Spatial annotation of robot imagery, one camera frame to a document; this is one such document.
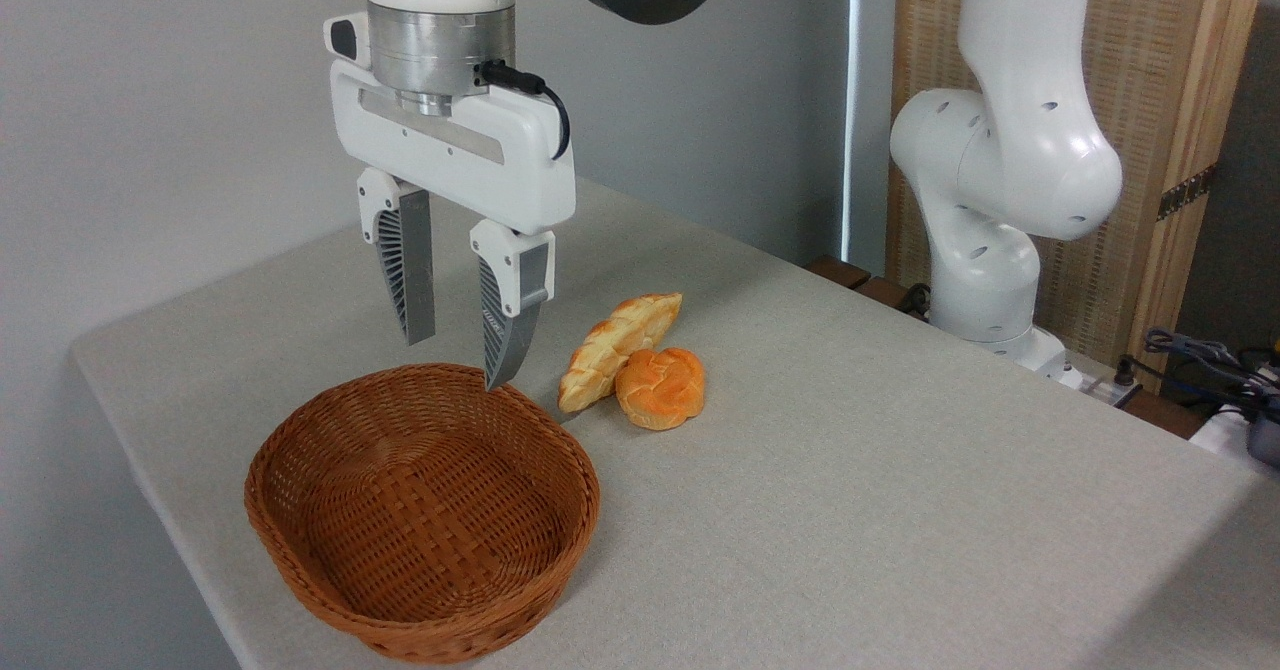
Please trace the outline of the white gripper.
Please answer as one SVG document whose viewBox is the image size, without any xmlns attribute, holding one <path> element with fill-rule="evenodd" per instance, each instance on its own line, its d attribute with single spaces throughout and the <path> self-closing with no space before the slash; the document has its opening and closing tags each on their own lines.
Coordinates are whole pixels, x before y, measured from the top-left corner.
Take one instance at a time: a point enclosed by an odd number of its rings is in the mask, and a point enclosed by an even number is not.
<svg viewBox="0 0 1280 670">
<path fill-rule="evenodd" d="M 333 61 L 330 82 L 340 143 L 371 167 L 357 181 L 361 228 L 407 345 L 435 334 L 428 191 L 489 218 L 470 241 L 480 269 L 483 369 L 493 392 L 518 373 L 540 307 L 556 295 L 556 237 L 548 229 L 576 209 L 573 154 L 553 158 L 559 113 L 540 99 L 493 88 L 454 100 L 449 117 L 425 117 L 342 59 Z"/>
</svg>

